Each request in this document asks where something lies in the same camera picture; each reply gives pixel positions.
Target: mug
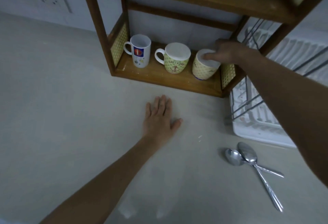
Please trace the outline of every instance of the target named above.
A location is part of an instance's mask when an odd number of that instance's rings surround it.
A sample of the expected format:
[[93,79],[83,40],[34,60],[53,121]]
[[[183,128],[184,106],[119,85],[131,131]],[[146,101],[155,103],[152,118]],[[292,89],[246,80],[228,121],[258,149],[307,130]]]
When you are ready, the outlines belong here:
[[[157,53],[164,55],[164,60],[159,59]],[[164,64],[166,71],[171,74],[178,74],[186,67],[189,57],[191,55],[190,49],[187,45],[180,43],[170,43],[164,49],[157,49],[155,51],[155,58],[161,64]]]
[[193,63],[193,75],[199,80],[207,80],[215,74],[220,63],[213,60],[203,60],[202,56],[206,53],[214,53],[214,50],[201,49],[197,52]]
[[[132,55],[133,64],[138,68],[145,68],[149,63],[150,45],[152,41],[148,36],[137,34],[131,37],[129,42],[123,45],[124,51]],[[125,48],[126,44],[131,45],[131,51]]]

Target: wooden shelf frame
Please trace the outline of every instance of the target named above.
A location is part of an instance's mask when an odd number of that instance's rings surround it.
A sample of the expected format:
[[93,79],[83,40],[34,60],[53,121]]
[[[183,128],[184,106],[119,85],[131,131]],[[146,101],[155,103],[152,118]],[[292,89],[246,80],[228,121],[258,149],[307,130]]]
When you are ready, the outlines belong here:
[[[112,76],[124,77],[127,79],[144,81],[148,83],[174,87],[178,89],[213,95],[217,97],[226,97],[229,95],[232,88],[236,86],[236,84],[238,84],[246,76],[245,72],[237,65],[222,64],[218,72],[210,81],[190,82],[190,80],[188,80],[187,83],[187,81],[185,80],[185,84],[174,83],[175,80],[171,78],[171,75],[167,75],[165,76],[165,78],[160,78],[156,75],[152,75],[153,77],[147,77],[148,76],[147,69],[146,69],[147,67],[140,71],[137,68],[134,68],[133,66],[131,66],[131,63],[127,59],[125,53],[121,55],[119,63],[115,65],[111,53],[111,48],[124,25],[126,26],[128,39],[129,39],[128,10],[130,9],[130,10],[142,11],[150,14],[160,15],[168,18],[179,19],[191,23],[197,23],[205,26],[232,31],[232,35],[230,39],[235,39],[238,36],[238,34],[243,29],[244,25],[247,23],[250,16],[265,18],[267,20],[273,20],[277,22],[283,22],[283,24],[281,24],[278,30],[260,48],[260,52],[263,55],[267,55],[322,0],[304,0],[297,7],[291,6],[289,0],[286,0],[286,4],[282,2],[282,0],[241,0],[241,2],[238,2],[238,0],[180,0],[180,1],[199,4],[202,6],[208,6],[220,10],[240,13],[243,14],[243,16],[240,22],[238,23],[238,25],[233,25],[229,23],[223,23],[220,21],[213,21],[209,19],[191,16],[191,15],[163,10],[156,7],[141,5],[135,2],[130,2],[128,0],[121,0],[123,13],[121,14],[117,23],[113,27],[109,36],[107,36],[97,0],[86,0],[93,23],[96,28],[97,35],[99,37],[99,41],[101,43],[101,47],[103,49],[108,64],[108,68]],[[250,2],[254,3],[254,5],[251,7],[246,4],[246,3],[249,4]],[[278,11],[268,10],[267,6],[264,5],[266,3],[277,4],[275,6],[276,8],[277,6],[279,6]],[[150,64],[152,64],[153,68],[159,71],[158,73],[161,73],[161,69],[160,67],[158,67],[158,64],[154,64],[153,62],[150,62]],[[188,70],[186,70],[184,74],[182,72],[180,76],[185,76],[186,78],[190,78],[192,80],[194,79],[190,77],[190,71]]]

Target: countertop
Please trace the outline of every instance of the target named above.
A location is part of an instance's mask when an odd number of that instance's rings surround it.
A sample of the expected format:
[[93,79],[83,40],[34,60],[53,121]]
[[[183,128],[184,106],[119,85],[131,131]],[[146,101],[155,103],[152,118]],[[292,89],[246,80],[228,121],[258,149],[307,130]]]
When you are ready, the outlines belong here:
[[[106,223],[326,223],[328,189],[297,149],[247,140],[223,118],[228,99],[112,77],[94,32],[0,14],[0,223],[37,223],[141,136],[144,106],[173,100],[184,122],[141,169]],[[222,156],[238,142],[285,174]]]

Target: spoon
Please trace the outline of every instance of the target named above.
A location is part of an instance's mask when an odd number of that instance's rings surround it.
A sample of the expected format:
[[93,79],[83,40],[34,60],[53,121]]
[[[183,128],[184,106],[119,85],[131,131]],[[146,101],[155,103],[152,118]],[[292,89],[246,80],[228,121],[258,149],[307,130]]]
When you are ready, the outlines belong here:
[[238,147],[238,150],[240,151],[241,155],[243,156],[243,158],[247,162],[249,162],[251,165],[253,165],[254,168],[256,169],[256,171],[257,171],[258,175],[260,176],[262,183],[264,184],[265,189],[267,190],[276,209],[279,210],[280,212],[283,212],[283,206],[281,205],[276,194],[273,192],[272,188],[270,187],[268,182],[265,180],[265,178],[263,177],[262,173],[260,172],[260,170],[258,168],[256,152],[253,150],[252,147],[250,147],[248,144],[246,144],[244,142],[239,142],[237,144],[237,147]]
[[[240,165],[243,165],[243,164],[252,165],[249,162],[247,162],[242,157],[242,155],[240,154],[240,152],[237,151],[237,150],[227,149],[225,151],[225,156],[226,156],[227,160],[229,161],[229,163],[231,163],[232,165],[235,165],[235,166],[240,166]],[[265,168],[265,167],[260,166],[260,165],[257,165],[257,166],[262,171],[268,172],[268,173],[273,174],[273,175],[276,175],[276,176],[280,176],[282,178],[285,177],[284,174],[282,174],[281,172],[274,171],[272,169],[268,169],[268,168]]]

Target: white dish rack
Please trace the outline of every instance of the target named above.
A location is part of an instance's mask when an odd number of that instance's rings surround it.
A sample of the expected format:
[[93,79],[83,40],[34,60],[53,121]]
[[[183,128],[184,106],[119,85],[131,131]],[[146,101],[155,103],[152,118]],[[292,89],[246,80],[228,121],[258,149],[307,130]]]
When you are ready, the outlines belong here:
[[[272,35],[270,31],[257,29],[247,42],[250,48],[260,48]],[[328,85],[328,48],[309,40],[286,37],[267,57],[312,80]],[[244,78],[231,92],[231,118],[236,135],[277,145],[296,147],[282,129],[248,77]]]

